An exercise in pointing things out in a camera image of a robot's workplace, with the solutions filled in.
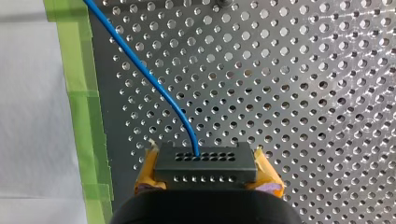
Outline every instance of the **blue wire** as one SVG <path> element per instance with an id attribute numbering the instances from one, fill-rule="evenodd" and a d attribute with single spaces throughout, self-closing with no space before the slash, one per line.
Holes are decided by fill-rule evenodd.
<path id="1" fill-rule="evenodd" d="M 139 58 L 128 47 L 128 45 L 125 43 L 122 37 L 116 32 L 114 27 L 110 24 L 110 22 L 108 22 L 107 17 L 105 16 L 105 14 L 103 14 L 103 12 L 99 9 L 99 7 L 92 0 L 83 0 L 83 1 L 87 5 L 87 7 L 91 10 L 91 12 L 96 16 L 96 18 L 105 26 L 108 32 L 113 36 L 114 40 L 116 40 L 116 42 L 125 52 L 125 54 L 129 57 L 129 59 L 131 59 L 134 65 L 140 70 L 143 76 L 145 76 L 146 79 L 148 79 L 148 81 L 155 87 L 155 89 L 163 96 L 163 98 L 165 98 L 165 100 L 169 103 L 169 105 L 171 105 L 173 109 L 176 111 L 177 115 L 181 119 L 181 122 L 184 124 L 187 133 L 189 134 L 193 153 L 196 157 L 198 157 L 200 155 L 200 150 L 198 146 L 198 140 L 195 136 L 195 132 L 191 127 L 189 121 L 187 120 L 186 116 L 181 111 L 180 107 L 178 107 L 175 100 L 172 98 L 169 92 L 166 89 L 164 89 L 163 86 L 157 81 L 157 78 L 155 78 L 150 73 L 147 67 L 140 62 Z"/>

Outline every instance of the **green tape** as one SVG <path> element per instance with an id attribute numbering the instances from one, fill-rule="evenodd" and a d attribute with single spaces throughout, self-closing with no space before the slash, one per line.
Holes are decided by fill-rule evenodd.
<path id="1" fill-rule="evenodd" d="M 112 216 L 113 188 L 88 10 L 81 0 L 44 4 L 48 20 L 57 23 L 88 223 L 106 224 Z"/>

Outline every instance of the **black round object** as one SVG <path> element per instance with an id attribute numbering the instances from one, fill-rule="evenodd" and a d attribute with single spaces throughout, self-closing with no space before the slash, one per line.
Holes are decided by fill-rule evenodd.
<path id="1" fill-rule="evenodd" d="M 301 224 L 291 206 L 257 190 L 154 190 L 125 203 L 111 224 Z"/>

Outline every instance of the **metal plate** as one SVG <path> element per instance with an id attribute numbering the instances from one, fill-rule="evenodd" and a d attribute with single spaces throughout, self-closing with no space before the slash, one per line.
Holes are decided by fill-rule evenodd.
<path id="1" fill-rule="evenodd" d="M 263 145 L 306 223 L 392 223 L 396 1 L 97 1 L 203 146 Z M 114 208 L 147 140 L 190 140 L 92 18 Z"/>

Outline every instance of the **white surface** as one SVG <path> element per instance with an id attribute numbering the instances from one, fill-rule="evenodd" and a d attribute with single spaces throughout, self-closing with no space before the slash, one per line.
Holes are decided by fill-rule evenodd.
<path id="1" fill-rule="evenodd" d="M 0 31 L 0 223 L 85 224 L 56 24 Z"/>
<path id="2" fill-rule="evenodd" d="M 43 0 L 0 0 L 0 22 L 47 21 Z"/>

